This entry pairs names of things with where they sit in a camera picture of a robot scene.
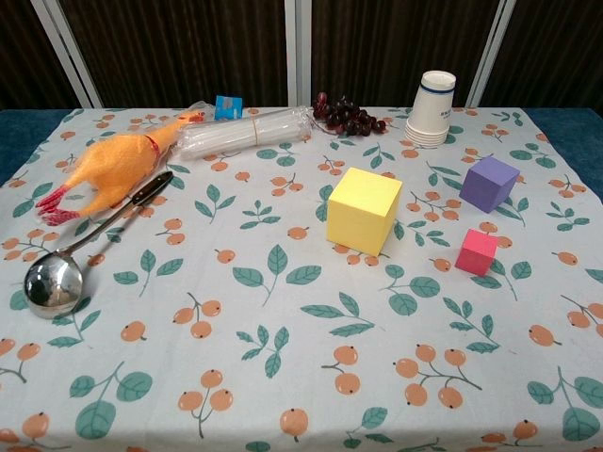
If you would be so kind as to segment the large yellow foam cube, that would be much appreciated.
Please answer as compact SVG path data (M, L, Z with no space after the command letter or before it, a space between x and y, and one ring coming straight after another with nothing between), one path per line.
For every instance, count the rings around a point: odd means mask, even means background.
M376 256L393 228L403 182L349 168L327 200L328 241Z

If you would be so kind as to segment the small pink foam cube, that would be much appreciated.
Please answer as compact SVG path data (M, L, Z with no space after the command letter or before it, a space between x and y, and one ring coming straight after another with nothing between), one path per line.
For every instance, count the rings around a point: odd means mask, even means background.
M497 240L488 234L469 229L466 232L455 266L476 276L485 276L493 264Z

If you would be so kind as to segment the purple foam cube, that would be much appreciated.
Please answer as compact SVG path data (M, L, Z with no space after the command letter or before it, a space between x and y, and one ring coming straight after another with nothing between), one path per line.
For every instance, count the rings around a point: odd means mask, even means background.
M485 157L467 171L460 197L490 213L509 197L519 173L493 156Z

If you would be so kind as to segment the bundle of clear straws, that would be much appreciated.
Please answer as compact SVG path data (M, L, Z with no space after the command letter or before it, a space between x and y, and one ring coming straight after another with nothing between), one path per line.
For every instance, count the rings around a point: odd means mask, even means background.
M307 140L311 134L310 109L299 106L239 120L187 125L179 132L174 148L184 160L193 160L209 154Z

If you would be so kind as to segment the dark red grape bunch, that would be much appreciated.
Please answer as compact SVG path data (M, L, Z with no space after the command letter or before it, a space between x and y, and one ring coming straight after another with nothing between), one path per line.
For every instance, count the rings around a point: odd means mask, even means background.
M384 120L370 115L347 95L332 98L321 91L311 106L314 120L337 135L368 137L371 134L382 135L387 130Z

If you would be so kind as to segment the small blue box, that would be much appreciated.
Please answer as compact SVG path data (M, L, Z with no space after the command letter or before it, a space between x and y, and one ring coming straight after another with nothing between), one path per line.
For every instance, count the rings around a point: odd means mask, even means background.
M240 97L230 97L218 95L215 104L215 120L230 121L242 118L242 99Z

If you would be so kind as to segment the stack of white paper cups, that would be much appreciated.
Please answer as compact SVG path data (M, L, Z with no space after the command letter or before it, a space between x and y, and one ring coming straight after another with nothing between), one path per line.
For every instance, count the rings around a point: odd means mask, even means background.
M414 144L436 147L445 142L455 86L452 73L433 70L422 74L405 124L405 134Z

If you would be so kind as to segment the orange rubber chicken toy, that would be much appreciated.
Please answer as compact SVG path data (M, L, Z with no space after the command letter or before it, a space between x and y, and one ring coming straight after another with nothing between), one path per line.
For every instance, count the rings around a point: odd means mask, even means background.
M58 226L118 205L155 171L179 131L190 123L202 122L204 116L200 109L185 110L150 131L115 135L90 145L67 181L36 204L43 223ZM96 189L94 199L79 210L61 209L67 192L84 182Z

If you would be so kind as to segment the dark brown screen panel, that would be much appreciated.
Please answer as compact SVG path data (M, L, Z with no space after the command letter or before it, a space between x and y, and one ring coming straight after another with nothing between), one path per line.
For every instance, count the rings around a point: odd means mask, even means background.
M288 103L284 0L58 0L105 107Z
M603 0L516 0L481 105L603 117Z
M515 0L284 0L287 95L324 90L361 105L409 106L421 75L456 77L454 105L477 106Z
M92 107L58 0L0 0L0 109Z

